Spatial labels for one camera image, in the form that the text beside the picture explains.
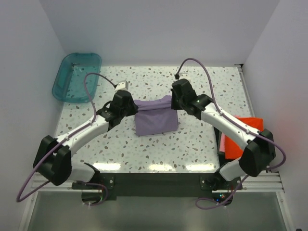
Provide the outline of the purple t shirt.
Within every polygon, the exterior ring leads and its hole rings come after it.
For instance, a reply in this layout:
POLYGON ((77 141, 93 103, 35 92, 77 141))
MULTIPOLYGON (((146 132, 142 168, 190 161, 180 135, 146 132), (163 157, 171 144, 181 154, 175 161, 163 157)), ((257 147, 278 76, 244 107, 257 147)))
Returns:
POLYGON ((135 100, 135 131, 138 136, 155 135, 179 128, 178 114, 171 108, 171 96, 153 101, 135 100))

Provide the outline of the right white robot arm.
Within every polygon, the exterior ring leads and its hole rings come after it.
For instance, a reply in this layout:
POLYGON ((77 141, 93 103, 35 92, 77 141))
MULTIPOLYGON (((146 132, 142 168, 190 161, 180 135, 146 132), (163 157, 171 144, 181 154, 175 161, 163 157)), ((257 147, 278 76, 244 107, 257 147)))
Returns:
POLYGON ((212 187, 226 189, 231 181, 243 175, 257 177, 275 158, 273 134, 265 129, 259 131, 222 110, 206 94, 197 95, 190 82, 180 79, 172 84, 174 110, 184 110, 187 114, 211 124, 231 138, 243 151, 241 157, 223 164, 206 183, 212 187))

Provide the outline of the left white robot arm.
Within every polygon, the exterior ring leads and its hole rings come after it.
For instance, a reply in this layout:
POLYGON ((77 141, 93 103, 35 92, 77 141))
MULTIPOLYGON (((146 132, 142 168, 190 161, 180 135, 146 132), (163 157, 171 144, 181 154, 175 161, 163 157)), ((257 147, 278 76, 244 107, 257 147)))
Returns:
POLYGON ((88 163, 72 165, 73 155, 91 140, 107 133, 127 116, 137 113, 132 95, 119 90, 113 99, 99 109, 93 117, 74 130, 57 138, 46 136, 41 140, 33 169, 55 186, 67 180, 82 181, 89 189, 100 183, 99 171, 88 163))

